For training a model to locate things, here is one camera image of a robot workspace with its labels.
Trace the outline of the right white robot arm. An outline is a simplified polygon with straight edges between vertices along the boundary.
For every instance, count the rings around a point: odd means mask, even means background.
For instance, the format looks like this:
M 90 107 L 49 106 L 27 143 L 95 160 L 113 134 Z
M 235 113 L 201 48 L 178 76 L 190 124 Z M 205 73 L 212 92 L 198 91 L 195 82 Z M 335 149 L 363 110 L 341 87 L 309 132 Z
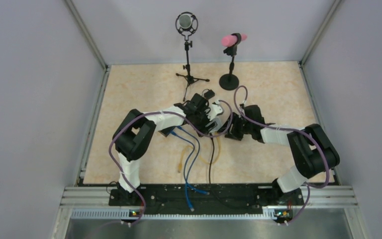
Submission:
M 271 199 L 276 204 L 285 205 L 308 179 L 339 165 L 340 156 L 319 124 L 291 128 L 266 123 L 257 105 L 241 105 L 241 109 L 243 114 L 233 113 L 221 127 L 226 138 L 241 141 L 249 134 L 257 142 L 288 146 L 291 150 L 294 166 L 272 182 Z

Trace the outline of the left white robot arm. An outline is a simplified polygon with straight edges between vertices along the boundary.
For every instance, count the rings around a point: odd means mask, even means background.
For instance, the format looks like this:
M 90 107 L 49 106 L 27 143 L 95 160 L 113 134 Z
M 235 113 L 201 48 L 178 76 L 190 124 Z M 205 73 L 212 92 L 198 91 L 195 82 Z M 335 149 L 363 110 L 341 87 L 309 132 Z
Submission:
M 128 206 L 139 201 L 140 159 L 145 155 L 155 132 L 169 132 L 177 126 L 190 125 L 197 135 L 209 136 L 214 128 L 221 125 L 219 116 L 224 113 L 220 101 L 210 103 L 200 94 L 191 100 L 175 103 L 160 110 L 143 113 L 132 109 L 113 134 L 110 149 L 115 149 L 120 171 L 118 184 L 122 190 L 121 200 Z

